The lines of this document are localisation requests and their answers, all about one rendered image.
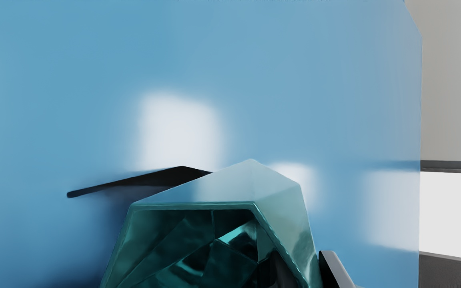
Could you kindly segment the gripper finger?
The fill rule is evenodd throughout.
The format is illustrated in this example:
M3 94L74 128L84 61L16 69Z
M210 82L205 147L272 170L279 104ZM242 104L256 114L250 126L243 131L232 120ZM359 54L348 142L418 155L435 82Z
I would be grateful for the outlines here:
M319 268L323 288L357 288L333 250L319 251Z

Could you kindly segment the teal faceted mug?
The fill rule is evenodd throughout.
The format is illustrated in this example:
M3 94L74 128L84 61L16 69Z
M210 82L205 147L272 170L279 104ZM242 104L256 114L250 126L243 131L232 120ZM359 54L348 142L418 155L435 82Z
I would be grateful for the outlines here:
M300 184L249 159L135 201L100 288L323 288Z

